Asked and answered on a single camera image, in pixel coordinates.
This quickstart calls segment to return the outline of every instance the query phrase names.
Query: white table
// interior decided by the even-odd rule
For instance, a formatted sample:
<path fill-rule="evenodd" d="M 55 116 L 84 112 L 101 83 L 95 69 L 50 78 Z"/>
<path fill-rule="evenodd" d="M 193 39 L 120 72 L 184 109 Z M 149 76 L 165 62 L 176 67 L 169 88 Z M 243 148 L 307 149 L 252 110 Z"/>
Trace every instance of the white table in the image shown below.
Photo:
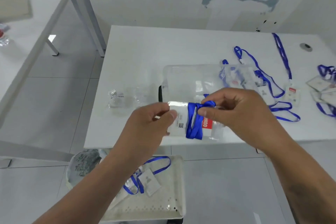
<path fill-rule="evenodd" d="M 305 83 L 318 75 L 317 65 L 335 65 L 336 56 L 316 35 L 279 36 L 293 79 L 301 88 L 300 105 L 293 108 L 293 112 L 301 116 L 301 121 L 280 121 L 281 124 L 296 141 L 335 139 L 335 120 L 317 109 Z M 300 43 L 309 44 L 313 51 L 304 51 Z M 151 86 L 151 95 L 157 99 L 164 66 L 219 64 L 223 59 L 227 59 L 229 64 L 238 64 L 233 52 L 235 46 L 254 55 L 260 67 L 279 86 L 283 87 L 288 82 L 287 72 L 270 33 L 112 26 L 84 147 L 113 147 L 125 125 L 128 115 L 120 117 L 107 107 L 108 91 L 145 85 Z M 226 128 L 225 141 L 221 143 L 242 142 Z M 163 138 L 161 145 L 204 143 L 211 142 L 168 136 Z"/>
<path fill-rule="evenodd" d="M 101 56 L 106 44 L 90 0 L 71 0 L 86 25 Z M 0 48 L 0 121 L 14 101 L 45 42 L 55 55 L 58 51 L 48 36 L 68 0 L 30 0 L 32 17 L 8 23 L 9 45 Z M 72 154 L 0 141 L 0 156 L 69 161 Z"/>

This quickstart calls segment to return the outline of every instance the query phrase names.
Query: red rectangle on badge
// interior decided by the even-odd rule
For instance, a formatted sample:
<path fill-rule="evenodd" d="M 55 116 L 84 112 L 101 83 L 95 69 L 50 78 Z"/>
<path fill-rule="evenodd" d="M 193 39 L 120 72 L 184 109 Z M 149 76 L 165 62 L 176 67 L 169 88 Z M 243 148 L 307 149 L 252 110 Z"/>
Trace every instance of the red rectangle on badge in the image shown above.
<path fill-rule="evenodd" d="M 204 117 L 202 121 L 202 128 L 212 129 L 212 120 Z"/>

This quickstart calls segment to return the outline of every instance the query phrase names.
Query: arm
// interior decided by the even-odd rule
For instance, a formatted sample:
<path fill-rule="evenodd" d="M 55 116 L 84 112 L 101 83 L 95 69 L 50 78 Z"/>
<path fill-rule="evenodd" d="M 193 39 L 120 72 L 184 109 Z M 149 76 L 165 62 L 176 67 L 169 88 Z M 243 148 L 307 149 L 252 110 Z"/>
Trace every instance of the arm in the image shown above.
<path fill-rule="evenodd" d="M 167 103 L 134 111 L 104 161 L 33 224 L 98 223 L 126 180 L 154 154 L 176 115 Z"/>
<path fill-rule="evenodd" d="M 336 223 L 336 183 L 283 129 L 263 99 L 252 90 L 222 89 L 203 100 L 215 108 L 199 114 L 229 126 L 272 161 L 300 224 Z"/>

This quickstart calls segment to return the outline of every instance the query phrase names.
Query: plastic bottle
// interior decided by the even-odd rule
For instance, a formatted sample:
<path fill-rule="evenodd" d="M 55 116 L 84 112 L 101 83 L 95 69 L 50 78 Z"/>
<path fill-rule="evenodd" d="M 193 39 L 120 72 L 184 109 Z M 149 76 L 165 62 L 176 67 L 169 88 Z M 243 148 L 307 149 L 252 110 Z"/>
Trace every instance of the plastic bottle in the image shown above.
<path fill-rule="evenodd" d="M 0 30 L 0 46 L 5 46 L 9 43 L 9 38 Z"/>

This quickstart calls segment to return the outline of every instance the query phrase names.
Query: tiled floor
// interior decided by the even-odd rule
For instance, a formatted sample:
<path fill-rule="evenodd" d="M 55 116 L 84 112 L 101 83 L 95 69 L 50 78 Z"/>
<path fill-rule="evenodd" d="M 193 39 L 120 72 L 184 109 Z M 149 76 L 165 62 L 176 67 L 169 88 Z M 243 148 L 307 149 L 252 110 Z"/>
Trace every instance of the tiled floor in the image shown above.
<path fill-rule="evenodd" d="M 0 129 L 0 138 L 78 153 L 83 149 L 103 58 L 72 5 L 66 6 L 52 34 L 60 55 L 51 56 L 44 47 Z M 335 178 L 336 144 L 305 147 L 313 156 L 318 154 L 317 160 Z M 159 152 L 180 154 L 186 160 L 184 223 L 256 223 L 257 214 L 261 223 L 293 224 L 271 163 L 252 147 L 166 147 Z M 31 223 L 62 198 L 68 191 L 65 165 L 14 159 L 11 168 L 0 169 L 0 223 Z"/>

